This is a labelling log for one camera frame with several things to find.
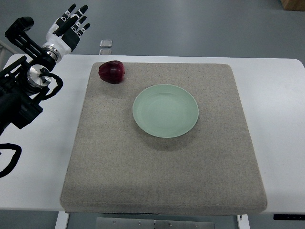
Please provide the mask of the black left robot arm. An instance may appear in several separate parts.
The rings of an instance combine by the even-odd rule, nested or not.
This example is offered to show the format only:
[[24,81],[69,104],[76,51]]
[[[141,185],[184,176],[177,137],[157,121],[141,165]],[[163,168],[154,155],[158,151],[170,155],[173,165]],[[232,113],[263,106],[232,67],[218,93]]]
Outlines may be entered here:
[[62,79],[52,74],[55,59],[37,45],[26,32],[34,25],[31,17],[21,17],[7,29],[5,37],[26,55],[0,72],[0,130],[14,124],[22,129],[43,111],[41,101],[55,96]]

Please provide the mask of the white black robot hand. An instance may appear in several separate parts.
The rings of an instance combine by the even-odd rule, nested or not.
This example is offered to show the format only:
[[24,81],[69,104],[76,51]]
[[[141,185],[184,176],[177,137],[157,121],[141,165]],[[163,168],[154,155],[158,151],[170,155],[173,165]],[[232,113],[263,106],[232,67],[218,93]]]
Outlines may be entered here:
[[75,9],[76,4],[72,4],[50,27],[46,34],[46,43],[43,48],[49,50],[57,56],[63,57],[75,50],[81,36],[88,30],[90,24],[86,22],[85,16],[88,5]]

